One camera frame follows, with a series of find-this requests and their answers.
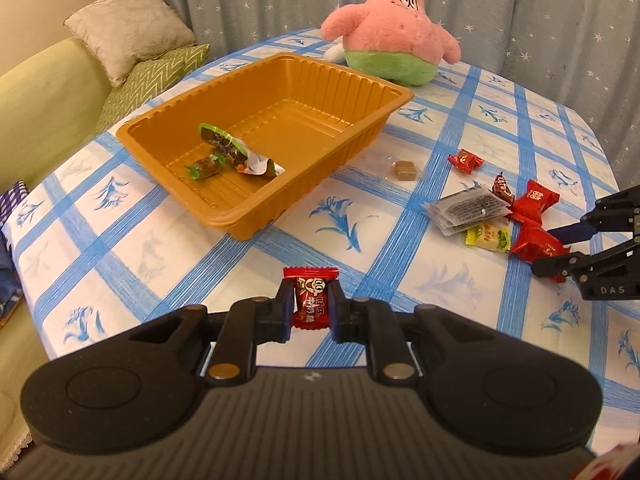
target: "blue and white tablecloth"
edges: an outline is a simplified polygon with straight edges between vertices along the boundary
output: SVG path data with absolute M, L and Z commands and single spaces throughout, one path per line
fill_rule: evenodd
M 316 30 L 254 45 L 197 70 L 127 119 L 276 52 L 320 58 L 327 47 Z M 592 131 L 574 111 L 464 63 L 443 64 L 414 91 L 370 148 L 243 242 L 201 226 L 150 178 L 113 136 L 121 123 L 89 143 L 4 227 L 49 355 L 188 303 L 227 310 L 241 298 L 272 296 L 284 266 L 333 265 L 347 295 L 404 311 L 439 304 L 574 359 L 605 393 L 594 450 L 637 440 L 640 308 L 583 301 L 572 283 L 532 278 L 515 257 L 444 237 L 422 212 L 424 202 L 474 182 L 491 186 L 503 171 L 517 195 L 530 178 L 560 193 L 544 213 L 545 228 L 575 222 L 596 198 L 617 191 Z M 447 162 L 458 148 L 485 160 L 471 177 Z M 392 159 L 414 161 L 420 180 L 388 178 Z M 625 239 L 597 235 L 575 248 L 600 251 Z M 361 346 L 339 347 L 327 331 L 294 329 L 288 344 L 261 346 L 258 362 L 340 366 L 364 357 Z

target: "plush white foot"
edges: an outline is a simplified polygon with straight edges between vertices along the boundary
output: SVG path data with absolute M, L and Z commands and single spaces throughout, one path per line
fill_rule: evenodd
M 335 45 L 332 45 L 322 57 L 325 61 L 329 63 L 340 63 L 343 62 L 344 57 L 344 47 L 342 46 L 342 38 Z

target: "brown candy cube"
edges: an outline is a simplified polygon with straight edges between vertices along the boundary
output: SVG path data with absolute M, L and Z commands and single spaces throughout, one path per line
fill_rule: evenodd
M 415 180 L 418 176 L 418 170 L 410 160 L 396 160 L 394 175 L 398 180 Z

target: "red candy wrapper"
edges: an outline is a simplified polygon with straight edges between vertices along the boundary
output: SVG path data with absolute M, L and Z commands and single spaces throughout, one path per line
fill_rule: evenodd
M 296 312 L 292 325 L 304 330 L 329 327 L 326 284 L 338 277 L 336 267 L 286 267 L 285 278 L 296 280 Z
M 484 159 L 467 150 L 460 150 L 457 155 L 449 155 L 447 160 L 462 173 L 471 174 L 475 168 L 482 166 Z
M 560 195 L 537 183 L 535 180 L 527 182 L 527 192 L 514 200 L 511 205 L 510 218 L 523 224 L 542 227 L 542 213 L 553 204 L 558 203 Z
M 570 248 L 564 248 L 560 240 L 553 238 L 544 229 L 533 227 L 529 224 L 522 226 L 518 240 L 511 248 L 513 254 L 529 265 L 540 258 L 567 254 L 570 250 Z M 555 276 L 551 280 L 562 283 L 565 277 Z
M 625 478 L 637 478 L 632 476 L 640 464 L 640 444 L 624 444 L 597 456 L 583 469 L 578 471 L 570 480 L 617 480 Z
M 507 181 L 504 179 L 502 172 L 500 172 L 494 180 L 494 186 L 492 187 L 493 194 L 498 198 L 503 199 L 505 202 L 509 204 L 513 204 L 513 200 L 515 199 L 511 189 L 507 186 Z

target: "green zigzag cushion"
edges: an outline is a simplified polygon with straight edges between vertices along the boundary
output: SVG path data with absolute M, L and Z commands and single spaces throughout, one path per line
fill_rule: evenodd
M 185 74 L 197 69 L 209 55 L 209 45 L 184 46 L 165 52 L 158 59 L 181 59 L 184 61 Z
M 159 59 L 139 62 L 124 84 L 113 88 L 102 107 L 95 132 L 99 134 L 149 99 L 171 88 L 207 58 L 209 45 L 176 48 Z

